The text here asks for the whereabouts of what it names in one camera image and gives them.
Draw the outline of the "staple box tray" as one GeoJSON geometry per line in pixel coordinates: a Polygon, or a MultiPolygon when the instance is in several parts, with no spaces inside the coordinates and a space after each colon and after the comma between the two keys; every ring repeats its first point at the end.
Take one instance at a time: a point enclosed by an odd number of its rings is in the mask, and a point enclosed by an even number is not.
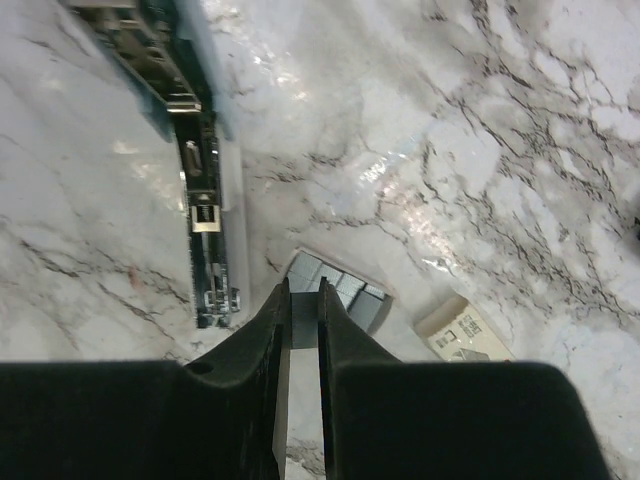
{"type": "Polygon", "coordinates": [[[322,279],[336,289],[350,318],[367,334],[374,335],[386,320],[393,297],[358,275],[331,264],[308,251],[299,250],[286,273],[294,305],[309,308],[322,279]]]}

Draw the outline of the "light blue mini stapler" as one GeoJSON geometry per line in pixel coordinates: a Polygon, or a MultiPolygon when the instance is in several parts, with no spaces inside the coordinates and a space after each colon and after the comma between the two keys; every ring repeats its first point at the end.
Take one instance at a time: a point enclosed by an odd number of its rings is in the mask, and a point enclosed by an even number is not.
{"type": "Polygon", "coordinates": [[[198,328],[240,321],[250,297],[242,161],[202,3],[64,5],[135,87],[147,118],[175,143],[198,328]]]}

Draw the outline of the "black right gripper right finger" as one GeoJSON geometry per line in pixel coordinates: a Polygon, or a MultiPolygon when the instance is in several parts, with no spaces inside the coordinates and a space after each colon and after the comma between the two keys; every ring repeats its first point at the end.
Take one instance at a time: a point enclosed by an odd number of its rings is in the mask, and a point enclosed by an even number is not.
{"type": "Polygon", "coordinates": [[[537,362],[403,362],[322,282],[318,348],[330,479],[606,479],[573,385],[537,362]]]}

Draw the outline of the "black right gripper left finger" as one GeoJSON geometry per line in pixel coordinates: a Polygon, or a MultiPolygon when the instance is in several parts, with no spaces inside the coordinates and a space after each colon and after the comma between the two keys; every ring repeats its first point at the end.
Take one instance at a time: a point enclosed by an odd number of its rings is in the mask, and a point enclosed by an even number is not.
{"type": "Polygon", "coordinates": [[[291,295],[175,361],[3,363],[5,479],[280,479],[291,295]]]}

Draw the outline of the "cream staple box sleeve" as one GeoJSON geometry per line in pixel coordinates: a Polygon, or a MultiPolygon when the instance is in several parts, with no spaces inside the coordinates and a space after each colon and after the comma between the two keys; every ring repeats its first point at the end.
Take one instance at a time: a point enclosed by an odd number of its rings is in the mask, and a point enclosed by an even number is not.
{"type": "Polygon", "coordinates": [[[514,360],[479,311],[455,295],[414,324],[414,331],[440,360],[490,362],[514,360]]]}

